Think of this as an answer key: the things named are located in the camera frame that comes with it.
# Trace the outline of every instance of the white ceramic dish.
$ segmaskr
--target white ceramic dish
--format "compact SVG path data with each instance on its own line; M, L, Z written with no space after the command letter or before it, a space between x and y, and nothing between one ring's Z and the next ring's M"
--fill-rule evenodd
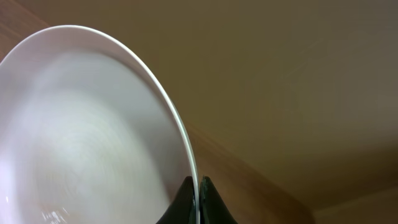
M176 109L114 38L51 27L0 64L0 223L154 224L188 175L198 205Z

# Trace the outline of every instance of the wooden surface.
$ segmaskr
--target wooden surface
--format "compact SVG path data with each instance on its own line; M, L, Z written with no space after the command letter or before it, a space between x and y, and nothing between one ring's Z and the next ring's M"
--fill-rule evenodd
M0 0L0 61L48 25L11 0ZM188 127L199 176L210 176L239 223L313 223L310 211L204 134Z

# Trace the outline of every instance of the wooden floor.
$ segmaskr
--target wooden floor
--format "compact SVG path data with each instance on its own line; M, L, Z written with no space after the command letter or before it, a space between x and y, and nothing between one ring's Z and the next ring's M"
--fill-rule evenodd
M13 0L0 0L0 61L21 40L48 26ZM211 177L236 221L313 223L310 211L300 202L228 154L205 134L194 127L187 129L199 176Z

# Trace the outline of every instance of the beige wall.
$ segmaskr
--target beige wall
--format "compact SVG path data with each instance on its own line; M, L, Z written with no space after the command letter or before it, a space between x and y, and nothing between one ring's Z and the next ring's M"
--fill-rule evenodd
M315 213L317 224L395 224L398 188L378 192Z
M125 43L185 122L314 210L397 184L394 1L17 1Z

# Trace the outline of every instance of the white bowl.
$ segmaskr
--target white bowl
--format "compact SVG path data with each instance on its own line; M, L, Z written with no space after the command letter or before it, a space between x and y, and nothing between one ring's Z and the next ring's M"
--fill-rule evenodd
M188 175L198 205L176 109L114 38L51 27L0 64L0 223L153 224Z

